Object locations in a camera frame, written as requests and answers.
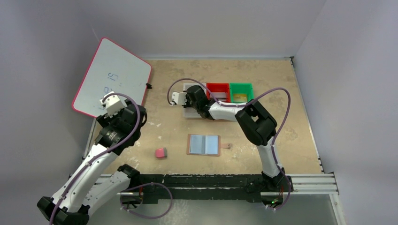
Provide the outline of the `red plastic bin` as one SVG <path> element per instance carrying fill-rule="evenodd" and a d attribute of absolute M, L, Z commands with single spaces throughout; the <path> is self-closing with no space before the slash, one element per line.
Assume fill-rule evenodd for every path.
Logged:
<path fill-rule="evenodd" d="M 216 96 L 226 96 L 230 99 L 230 84 L 229 83 L 207 83 L 206 87 Z"/>

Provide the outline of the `green plastic bin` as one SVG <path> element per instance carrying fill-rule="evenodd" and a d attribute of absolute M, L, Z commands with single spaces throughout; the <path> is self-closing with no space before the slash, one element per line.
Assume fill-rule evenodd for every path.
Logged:
<path fill-rule="evenodd" d="M 254 99 L 254 91 L 251 83 L 230 83 L 230 99 L 234 93 L 244 93 L 248 97 L 248 101 Z"/>

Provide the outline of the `brown leather card holder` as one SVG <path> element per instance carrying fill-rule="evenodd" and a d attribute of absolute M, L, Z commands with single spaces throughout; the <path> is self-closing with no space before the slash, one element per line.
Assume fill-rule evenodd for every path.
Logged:
<path fill-rule="evenodd" d="M 231 143 L 221 143 L 219 135 L 188 134 L 186 154 L 218 157 L 221 149 L 231 148 Z"/>

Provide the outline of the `pink eraser block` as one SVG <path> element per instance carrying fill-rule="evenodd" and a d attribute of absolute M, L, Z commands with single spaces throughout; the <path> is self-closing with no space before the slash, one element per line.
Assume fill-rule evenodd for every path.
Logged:
<path fill-rule="evenodd" d="M 159 148 L 155 150 L 155 157 L 157 159 L 164 159 L 168 157 L 168 152 L 166 148 Z"/>

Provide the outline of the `pink framed whiteboard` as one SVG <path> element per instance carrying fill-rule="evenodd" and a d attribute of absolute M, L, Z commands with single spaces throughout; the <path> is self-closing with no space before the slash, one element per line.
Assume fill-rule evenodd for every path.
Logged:
<path fill-rule="evenodd" d="M 72 108 L 82 114 L 98 117 L 105 113 L 100 103 L 114 91 L 144 103 L 152 66 L 114 41 L 104 37 L 72 101 Z"/>

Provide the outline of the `white plastic bin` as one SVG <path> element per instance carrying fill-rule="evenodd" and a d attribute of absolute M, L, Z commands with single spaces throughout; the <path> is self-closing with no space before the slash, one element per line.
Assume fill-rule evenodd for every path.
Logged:
<path fill-rule="evenodd" d="M 183 91 L 186 91 L 189 87 L 194 86 L 194 85 L 198 85 L 200 86 L 205 94 L 207 94 L 207 90 L 206 88 L 204 88 L 202 85 L 198 84 L 198 83 L 183 83 Z M 197 111 L 194 108 L 191 107 L 187 107 L 187 108 L 183 108 L 183 117 L 185 118 L 201 118 L 200 114 L 197 113 Z"/>

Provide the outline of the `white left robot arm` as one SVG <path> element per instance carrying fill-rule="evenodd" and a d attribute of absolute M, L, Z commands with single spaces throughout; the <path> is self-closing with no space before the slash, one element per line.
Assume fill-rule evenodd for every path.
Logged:
<path fill-rule="evenodd" d="M 86 158 L 68 181 L 51 197 L 43 196 L 37 203 L 40 212 L 52 225 L 85 225 L 94 212 L 116 193 L 136 191 L 140 179 L 137 170 L 128 165 L 96 186 L 103 171 L 123 150 L 140 138 L 140 129 L 147 120 L 146 109 L 132 103 L 114 115 L 99 116 L 102 129 Z"/>

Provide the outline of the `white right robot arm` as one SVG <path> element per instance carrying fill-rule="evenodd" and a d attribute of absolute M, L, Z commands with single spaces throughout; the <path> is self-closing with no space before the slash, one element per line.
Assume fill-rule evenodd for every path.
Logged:
<path fill-rule="evenodd" d="M 282 182 L 285 182 L 285 188 L 292 187 L 291 179 L 279 162 L 276 151 L 276 138 L 283 125 L 277 124 L 257 98 L 244 104 L 225 103 L 208 99 L 205 91 L 198 85 L 189 87 L 183 92 L 183 96 L 184 101 L 180 105 L 195 109 L 202 118 L 239 124 L 248 141 L 257 147 L 266 189 L 274 191 Z"/>

